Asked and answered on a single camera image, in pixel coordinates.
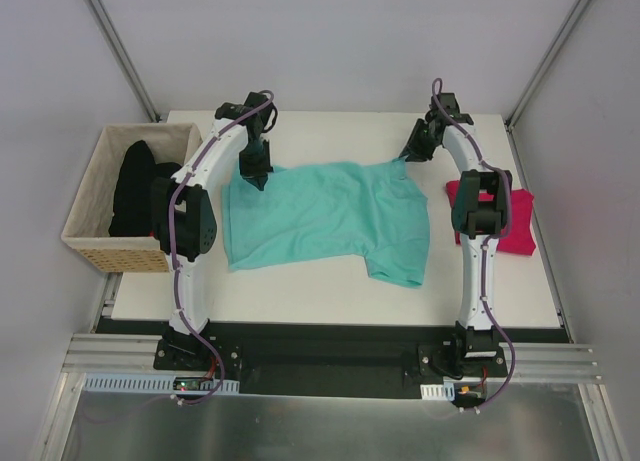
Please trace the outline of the teal t shirt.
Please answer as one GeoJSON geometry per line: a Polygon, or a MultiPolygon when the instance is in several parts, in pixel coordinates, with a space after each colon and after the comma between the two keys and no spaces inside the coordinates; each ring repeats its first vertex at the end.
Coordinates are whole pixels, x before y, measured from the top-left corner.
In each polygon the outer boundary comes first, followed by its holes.
{"type": "Polygon", "coordinates": [[[262,190],[234,172],[221,203],[233,271],[355,255],[372,279],[424,282],[428,199],[401,159],[277,167],[262,190]]]}

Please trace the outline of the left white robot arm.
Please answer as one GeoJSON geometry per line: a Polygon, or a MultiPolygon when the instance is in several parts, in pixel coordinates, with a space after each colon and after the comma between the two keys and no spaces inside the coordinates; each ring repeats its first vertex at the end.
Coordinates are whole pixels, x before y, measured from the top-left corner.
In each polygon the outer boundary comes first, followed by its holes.
{"type": "Polygon", "coordinates": [[[251,92],[241,104],[226,102],[214,114],[208,138],[171,178],[151,187],[152,233],[172,276],[173,314],[157,345],[157,370],[203,370],[223,363],[210,346],[205,256],[217,237],[211,197],[227,169],[262,191],[273,172],[269,142],[278,111],[269,90],[251,92]]]}

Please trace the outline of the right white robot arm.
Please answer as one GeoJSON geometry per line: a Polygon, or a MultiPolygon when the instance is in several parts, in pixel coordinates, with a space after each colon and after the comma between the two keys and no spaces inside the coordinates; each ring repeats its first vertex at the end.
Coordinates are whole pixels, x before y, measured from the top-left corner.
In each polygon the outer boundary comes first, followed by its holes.
{"type": "Polygon", "coordinates": [[[484,375],[504,357],[494,315],[494,261],[499,240],[511,227],[511,175],[485,159],[474,121],[460,110],[453,93],[431,96],[429,111],[416,121],[400,157],[430,161],[439,147],[448,151],[460,174],[451,225],[462,248],[463,292],[452,338],[429,356],[429,366],[460,380],[484,375]]]}

